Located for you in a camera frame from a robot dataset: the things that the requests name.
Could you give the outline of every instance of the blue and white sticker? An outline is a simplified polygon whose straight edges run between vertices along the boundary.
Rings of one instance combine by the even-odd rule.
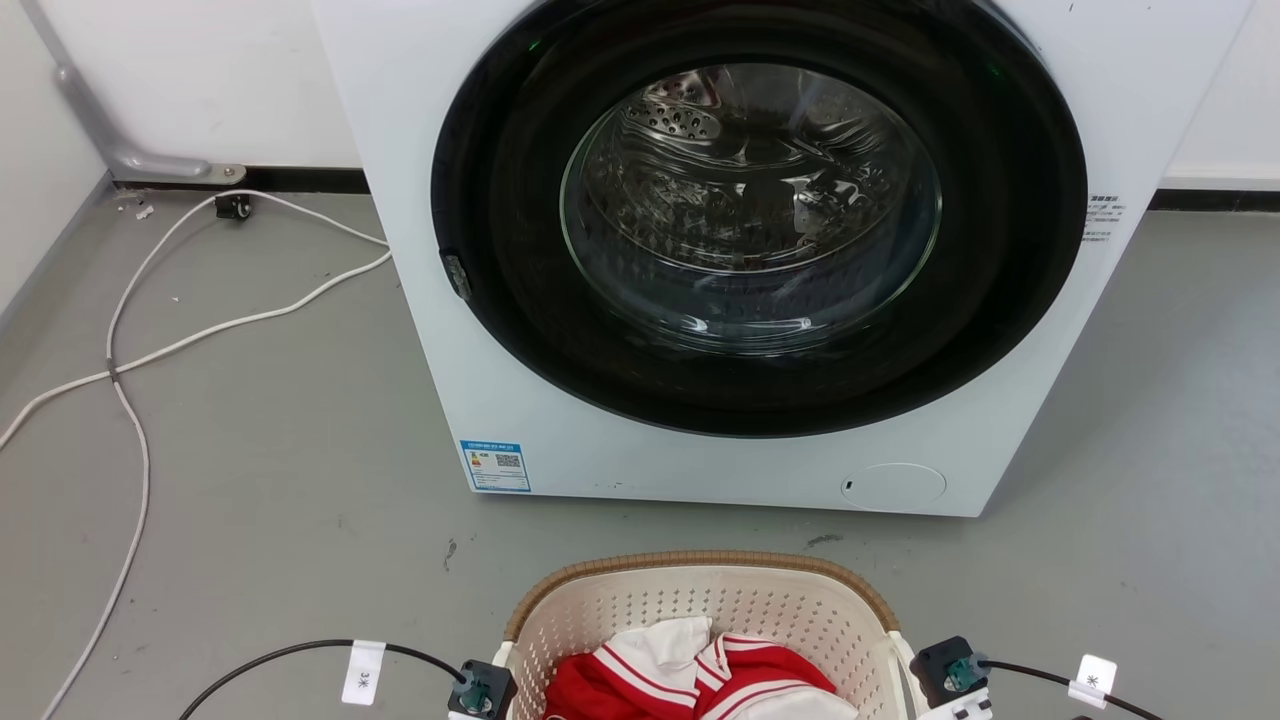
[[[465,439],[462,461],[471,474],[471,487],[480,492],[530,492],[518,445]]]

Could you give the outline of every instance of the white cord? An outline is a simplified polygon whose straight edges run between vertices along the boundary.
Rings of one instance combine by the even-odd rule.
[[[374,237],[371,234],[365,234],[365,233],[362,233],[362,232],[360,232],[357,229],[349,228],[349,227],[347,227],[347,225],[344,225],[344,224],[334,220],[333,218],[329,218],[328,215],[323,215],[320,213],[316,213],[315,210],[308,210],[308,209],[302,208],[300,205],[294,205],[293,202],[288,202],[285,200],[280,200],[279,197],[275,197],[275,196],[271,196],[271,195],[266,195],[266,193],[259,192],[256,190],[229,190],[227,192],[220,192],[218,195],[214,195],[212,197],[209,197],[209,199],[201,201],[198,205],[196,205],[195,208],[192,208],[191,210],[188,210],[186,215],[183,215],[180,219],[178,219],[178,222],[174,223],[174,225],[172,228],[169,228],[169,232],[164,233],[164,237],[160,238],[160,242],[156,243],[155,249],[152,249],[151,252],[146,256],[146,259],[142,260],[142,265],[138,266],[138,270],[136,273],[133,273],[133,278],[129,281],[129,284],[124,288],[124,293],[120,296],[120,302],[115,306],[115,313],[111,315],[111,324],[108,327],[108,331],[106,331],[106,356],[108,356],[108,363],[113,363],[111,354],[113,354],[113,346],[115,343],[115,327],[120,322],[120,314],[124,311],[124,305],[125,305],[125,302],[128,302],[129,296],[133,293],[134,286],[137,286],[138,279],[142,277],[142,273],[146,270],[147,265],[150,265],[151,260],[156,256],[157,252],[160,252],[160,249],[164,246],[164,243],[169,241],[169,237],[172,237],[173,233],[183,223],[186,223],[193,214],[196,214],[197,210],[200,210],[201,208],[205,208],[205,206],[210,205],[211,202],[214,202],[215,199],[223,197],[223,196],[227,196],[227,195],[252,195],[252,196],[256,196],[256,197],[265,197],[266,200],[271,200],[273,202],[279,202],[280,205],[284,205],[285,208],[291,208],[291,209],[297,210],[297,211],[300,211],[302,214],[311,215],[312,218],[324,220],[324,222],[329,223],[330,225],[334,225],[338,229],[346,231],[346,232],[348,232],[348,233],[351,233],[351,234],[353,234],[353,236],[356,236],[358,238],[367,240],[370,242],[374,242],[374,243],[378,243],[378,245],[381,245],[381,246],[387,246],[387,241],[376,238],[376,237]],[[128,413],[129,420],[133,421],[133,427],[138,432],[138,446],[142,448],[142,509],[138,512],[138,525],[133,530],[133,541],[129,543],[129,551],[124,556],[124,566],[120,568],[120,574],[115,579],[115,587],[111,589],[111,596],[106,601],[106,607],[102,610],[102,616],[99,619],[97,626],[93,629],[93,634],[90,635],[88,644],[84,646],[84,651],[81,653],[79,660],[76,661],[76,665],[72,667],[70,674],[67,675],[67,679],[63,682],[63,685],[58,689],[58,693],[54,694],[54,700],[49,703],[49,707],[45,708],[44,715],[41,715],[41,720],[49,720],[50,717],[52,717],[54,712],[58,711],[58,706],[61,705],[63,698],[67,697],[67,692],[70,689],[72,684],[76,682],[76,678],[79,676],[81,670],[84,667],[84,664],[88,661],[88,656],[93,652],[93,647],[97,646],[99,638],[102,637],[102,630],[106,629],[106,623],[111,618],[111,612],[115,611],[115,605],[116,605],[116,602],[120,598],[120,591],[124,589],[124,580],[128,578],[129,570],[133,568],[133,557],[134,557],[134,555],[137,555],[137,552],[138,552],[138,543],[142,541],[142,528],[146,525],[146,521],[147,521],[147,509],[148,509],[150,500],[151,500],[151,455],[150,455],[150,451],[147,450],[147,436],[146,436],[146,433],[142,429],[142,423],[138,420],[137,413],[133,411],[133,406],[129,405],[129,400],[124,395],[124,388],[120,387],[119,374],[127,373],[129,370],[134,370],[134,369],[141,368],[143,365],[147,365],[150,363],[155,363],[156,360],[159,360],[161,357],[165,357],[168,355],[172,355],[172,354],[174,354],[174,352],[177,352],[177,351],[182,350],[183,347],[187,347],[187,346],[189,346],[192,343],[200,342],[201,340],[204,340],[204,338],[206,338],[206,337],[209,337],[211,334],[216,334],[216,333],[220,333],[223,331],[229,331],[229,329],[239,327],[239,325],[246,325],[248,323],[256,323],[259,320],[266,320],[269,318],[279,318],[280,315],[288,315],[289,313],[293,313],[294,310],[298,310],[298,309],[303,307],[305,305],[307,305],[308,302],[311,302],[316,297],[320,297],[326,291],[329,291],[330,288],[333,288],[334,286],[337,286],[338,283],[340,283],[343,281],[347,281],[347,279],[351,279],[351,278],[353,278],[356,275],[367,273],[367,272],[372,270],[374,268],[378,268],[379,265],[381,265],[383,263],[385,263],[387,260],[389,260],[390,256],[392,256],[390,252],[385,252],[381,258],[379,258],[378,260],[374,260],[372,263],[369,263],[367,265],[361,265],[360,268],[356,268],[356,269],[352,269],[352,270],[347,270],[346,273],[342,273],[342,274],[337,275],[335,278],[328,281],[326,283],[321,284],[320,287],[312,290],[310,293],[307,293],[305,297],[302,297],[301,300],[298,300],[293,305],[289,305],[287,307],[280,307],[279,310],[269,310],[266,313],[259,313],[256,315],[248,315],[248,316],[244,316],[244,318],[238,318],[236,320],[229,320],[227,323],[220,323],[220,324],[214,325],[211,328],[206,328],[204,331],[200,331],[198,333],[196,333],[193,336],[189,336],[189,337],[186,337],[183,340],[179,340],[178,342],[175,342],[175,343],[173,343],[173,345],[170,345],[168,347],[163,347],[160,350],[156,350],[155,352],[152,352],[150,355],[146,355],[143,357],[140,357],[140,359],[137,359],[137,360],[134,360],[132,363],[125,363],[124,365],[120,365],[120,366],[115,368],[115,375],[116,377],[113,378],[111,384],[115,387],[115,393],[119,396],[120,404],[124,405],[124,411]],[[52,400],[52,398],[55,398],[55,397],[58,397],[58,396],[60,396],[60,395],[63,395],[65,392],[70,392],[70,391],[73,391],[73,389],[76,389],[78,387],[83,387],[83,386],[87,386],[87,384],[90,384],[92,382],[97,382],[97,380],[101,380],[104,378],[110,378],[110,377],[111,377],[110,372],[102,372],[102,373],[97,373],[97,374],[93,374],[93,375],[83,377],[83,378],[81,378],[78,380],[72,380],[72,382],[69,382],[67,384],[55,387],[54,389],[50,389],[50,391],[47,391],[45,393],[41,393],[35,400],[32,400],[31,402],[28,402],[27,406],[22,409],[22,413],[18,413],[18,416],[14,418],[13,423],[9,425],[9,429],[6,429],[3,436],[0,436],[0,450],[4,450],[4,447],[13,438],[14,433],[18,432],[18,428],[20,428],[23,425],[23,423],[27,421],[27,418],[29,418],[31,414],[35,413],[45,402],[49,402],[50,400]]]

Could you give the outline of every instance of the black cable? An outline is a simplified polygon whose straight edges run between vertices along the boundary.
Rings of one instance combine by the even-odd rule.
[[[178,717],[178,720],[187,720],[188,717],[191,717],[191,714],[195,712],[196,708],[200,707],[200,705],[202,702],[205,702],[206,700],[209,700],[209,696],[214,694],[215,692],[218,692],[219,688],[221,688],[227,683],[234,680],[236,678],[239,678],[241,675],[243,675],[244,673],[248,673],[250,670],[257,667],[259,665],[266,665],[268,662],[275,660],[276,657],[284,657],[285,655],[293,655],[294,652],[302,652],[303,650],[315,650],[317,647],[351,647],[355,643],[356,643],[356,641],[337,641],[337,639],[335,641],[311,641],[311,642],[307,642],[307,643],[300,643],[300,644],[289,646],[289,647],[285,647],[285,648],[280,648],[280,650],[276,650],[275,652],[269,652],[269,653],[261,656],[261,657],[256,657],[253,660],[250,660],[244,665],[241,665],[239,667],[237,667],[237,669],[232,670],[230,673],[228,673],[228,674],[223,675],[221,678],[219,678],[216,683],[209,685],[209,689],[206,689],[205,692],[200,693],[200,697],[197,697],[189,706],[187,706],[187,710],[183,711],[182,716]],[[444,670],[449,675],[453,675],[454,680],[457,680],[460,683],[463,683],[463,684],[467,682],[467,679],[462,676],[462,673],[458,673],[457,670],[454,670],[452,665],[449,665],[448,662],[445,662],[445,661],[443,661],[443,660],[440,660],[438,657],[431,657],[430,655],[428,655],[425,652],[419,652],[419,651],[416,651],[416,650],[413,650],[411,647],[404,647],[404,646],[392,644],[392,643],[387,643],[387,650],[390,651],[390,652],[398,652],[399,655],[407,655],[410,657],[416,657],[416,659],[421,660],[422,662],[430,662],[431,665],[435,665],[436,667],[439,667],[440,670]]]
[[[1051,683],[1057,683],[1057,684],[1065,685],[1065,687],[1070,687],[1071,685],[1071,682],[1068,680],[1066,678],[1061,676],[1061,675],[1055,675],[1052,673],[1046,673],[1043,670],[1037,670],[1034,667],[1027,667],[1024,665],[1014,665],[1012,662],[1000,662],[998,660],[979,660],[978,661],[978,667],[992,667],[992,669],[996,669],[996,670],[1009,670],[1011,673],[1021,673],[1023,675],[1030,675],[1033,678],[1041,678],[1043,680],[1048,680]],[[1126,702],[1126,701],[1123,701],[1123,700],[1117,698],[1114,694],[1106,694],[1106,693],[1103,693],[1102,698],[1106,700],[1107,702],[1110,702],[1111,705],[1115,705],[1116,707],[1120,707],[1123,710],[1128,710],[1129,712],[1133,712],[1138,717],[1144,717],[1146,720],[1164,720],[1161,716],[1156,715],[1155,712],[1151,712],[1149,710],[1143,710],[1143,708],[1138,707],[1137,705],[1134,705],[1132,702]]]

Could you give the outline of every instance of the red and white jacket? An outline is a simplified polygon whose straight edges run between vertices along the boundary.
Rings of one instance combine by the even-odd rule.
[[[854,720],[858,710],[796,652],[726,633],[709,618],[618,633],[566,657],[547,687],[544,720]]]

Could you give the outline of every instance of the washing machine door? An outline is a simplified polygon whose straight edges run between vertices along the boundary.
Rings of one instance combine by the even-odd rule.
[[[737,437],[931,402],[1075,259],[1085,168],[1028,44],[968,0],[550,0],[439,137],[445,270],[575,396]]]

